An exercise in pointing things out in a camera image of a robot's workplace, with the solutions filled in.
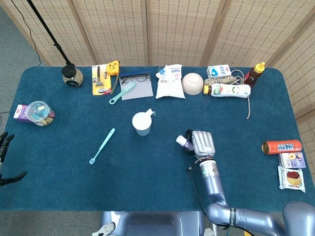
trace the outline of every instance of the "small box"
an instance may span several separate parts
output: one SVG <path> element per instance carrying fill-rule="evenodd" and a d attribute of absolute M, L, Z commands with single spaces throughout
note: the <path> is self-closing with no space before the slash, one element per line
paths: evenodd
<path fill-rule="evenodd" d="M 228 65 L 212 65 L 207 68 L 208 78 L 222 78 L 231 75 Z"/>
<path fill-rule="evenodd" d="M 303 153 L 291 152 L 278 154 L 279 165 L 283 168 L 300 169 L 305 168 Z"/>
<path fill-rule="evenodd" d="M 27 117 L 25 115 L 26 107 L 27 107 L 27 105 L 19 104 L 15 110 L 13 118 L 18 120 L 18 121 L 21 121 L 21 122 L 31 123 L 31 121 L 29 119 L 27 119 Z"/>

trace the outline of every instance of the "orange can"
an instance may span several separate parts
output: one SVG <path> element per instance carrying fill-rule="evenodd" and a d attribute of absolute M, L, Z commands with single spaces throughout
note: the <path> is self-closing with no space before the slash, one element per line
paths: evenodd
<path fill-rule="evenodd" d="M 299 152 L 302 150 L 302 144 L 298 140 L 266 141 L 262 143 L 261 149 L 268 155 L 284 152 Z"/>

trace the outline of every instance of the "table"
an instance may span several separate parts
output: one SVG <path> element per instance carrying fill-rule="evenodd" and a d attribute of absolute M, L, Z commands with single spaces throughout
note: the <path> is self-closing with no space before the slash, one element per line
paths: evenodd
<path fill-rule="evenodd" d="M 309 168 L 303 170 L 306 193 L 279 189 L 278 160 L 264 155 L 267 140 L 300 139 L 282 74 L 267 68 L 247 100 L 186 95 L 155 99 L 158 67 L 122 67 L 121 72 L 149 69 L 154 97 L 119 100 L 92 96 L 91 68 L 80 67 L 81 87 L 62 81 L 60 67 L 31 67 L 20 80 L 10 117 L 18 104 L 43 100 L 56 112 L 52 124 L 39 127 L 9 118 L 6 131 L 15 134 L 3 177 L 28 171 L 23 180 L 3 187 L 2 210 L 199 210 L 186 168 L 194 157 L 175 142 L 187 129 L 213 135 L 214 156 L 227 202 L 232 207 L 281 210 L 290 201 L 315 205 Z M 240 68 L 244 73 L 249 68 Z M 183 67 L 206 78 L 205 67 Z M 136 134 L 134 114 L 152 108 L 151 132 Z M 93 165 L 111 128 L 116 132 Z M 192 170 L 204 206 L 210 203 L 198 167 Z"/>

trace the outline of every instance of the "eyeglasses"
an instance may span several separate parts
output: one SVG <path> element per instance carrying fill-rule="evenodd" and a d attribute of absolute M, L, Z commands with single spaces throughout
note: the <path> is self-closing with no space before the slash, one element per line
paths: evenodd
<path fill-rule="evenodd" d="M 130 83 L 134 80 L 138 81 L 138 82 L 145 82 L 146 80 L 149 79 L 149 75 L 148 74 L 142 74 L 142 75 L 129 75 L 129 76 L 123 76 L 120 78 L 123 82 L 123 83 Z"/>

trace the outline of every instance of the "yellow package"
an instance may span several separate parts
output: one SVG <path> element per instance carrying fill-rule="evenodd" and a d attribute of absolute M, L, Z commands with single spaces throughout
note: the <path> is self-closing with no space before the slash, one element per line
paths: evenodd
<path fill-rule="evenodd" d="M 106 73 L 107 64 L 92 66 L 92 93 L 105 95 L 112 91 L 110 75 Z"/>

